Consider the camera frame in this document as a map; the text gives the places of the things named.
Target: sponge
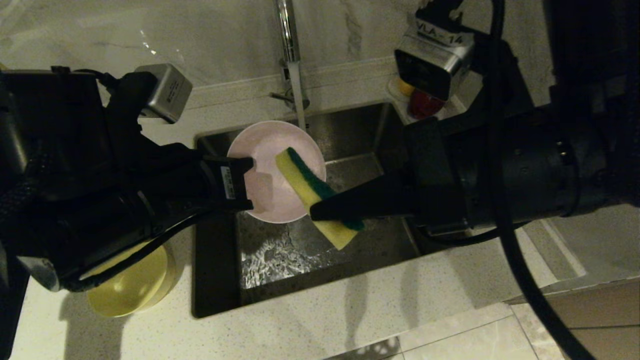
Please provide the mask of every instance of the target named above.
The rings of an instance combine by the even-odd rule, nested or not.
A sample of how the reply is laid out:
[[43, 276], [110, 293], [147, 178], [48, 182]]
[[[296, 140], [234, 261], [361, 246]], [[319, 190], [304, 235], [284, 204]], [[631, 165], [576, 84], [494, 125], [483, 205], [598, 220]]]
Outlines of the sponge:
[[[302, 200], [307, 213], [311, 205], [336, 194], [329, 185], [317, 178], [291, 147], [276, 156], [276, 165]], [[314, 224], [338, 250], [342, 250], [359, 231], [364, 229], [364, 223], [359, 220], [314, 221]]]

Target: faucet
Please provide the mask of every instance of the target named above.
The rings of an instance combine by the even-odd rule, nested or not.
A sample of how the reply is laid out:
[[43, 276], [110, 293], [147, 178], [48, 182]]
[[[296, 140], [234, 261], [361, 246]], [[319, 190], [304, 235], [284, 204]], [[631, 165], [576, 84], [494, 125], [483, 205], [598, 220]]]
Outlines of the faucet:
[[[282, 94], [270, 93], [274, 99], [283, 100], [290, 109], [296, 109], [296, 103], [293, 95], [293, 87], [291, 83], [290, 64], [300, 64], [300, 48], [298, 47], [298, 34], [296, 31], [296, 18], [293, 13], [292, 0], [274, 0], [276, 6], [276, 14], [278, 24], [280, 25], [280, 36], [282, 39], [282, 51], [284, 57], [280, 59], [280, 73], [282, 82], [284, 83], [285, 92]], [[294, 71], [300, 71], [300, 67], [296, 66]], [[306, 109], [310, 104], [309, 99], [302, 91], [302, 107]]]

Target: running water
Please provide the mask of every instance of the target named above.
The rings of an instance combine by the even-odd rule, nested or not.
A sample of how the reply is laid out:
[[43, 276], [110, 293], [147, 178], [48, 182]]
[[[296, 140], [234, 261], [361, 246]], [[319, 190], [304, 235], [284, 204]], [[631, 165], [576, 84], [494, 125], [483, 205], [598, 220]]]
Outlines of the running water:
[[302, 82], [300, 81], [300, 61], [287, 63], [289, 76], [291, 77], [291, 88], [293, 89], [293, 99], [296, 104], [298, 115], [298, 126], [302, 131], [307, 132], [307, 121], [305, 120], [305, 108], [302, 105]]

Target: pink bowl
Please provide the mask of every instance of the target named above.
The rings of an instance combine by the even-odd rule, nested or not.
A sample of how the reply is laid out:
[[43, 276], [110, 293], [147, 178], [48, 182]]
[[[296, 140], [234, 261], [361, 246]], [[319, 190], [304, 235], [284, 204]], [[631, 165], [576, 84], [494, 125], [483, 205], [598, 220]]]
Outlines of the pink bowl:
[[320, 148], [306, 132], [284, 121], [264, 121], [244, 129], [231, 143], [230, 158], [251, 156], [255, 163], [244, 175], [247, 197], [258, 220], [284, 224], [304, 217], [307, 210], [276, 166], [275, 157], [286, 148], [298, 152], [320, 180], [326, 180], [326, 167]]

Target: stainless steel sink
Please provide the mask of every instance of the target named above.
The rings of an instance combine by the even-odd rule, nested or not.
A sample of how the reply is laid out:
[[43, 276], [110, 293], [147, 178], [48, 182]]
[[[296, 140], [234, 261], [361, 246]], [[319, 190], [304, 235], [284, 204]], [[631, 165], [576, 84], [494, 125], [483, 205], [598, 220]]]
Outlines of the stainless steel sink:
[[[307, 131], [326, 161], [327, 183], [341, 192], [406, 160], [403, 124], [389, 104], [316, 115]], [[225, 155], [238, 129], [199, 139]], [[203, 317], [393, 265], [426, 251], [402, 218], [365, 221], [337, 251], [309, 217], [268, 224], [246, 213], [220, 215], [196, 227], [193, 314]]]

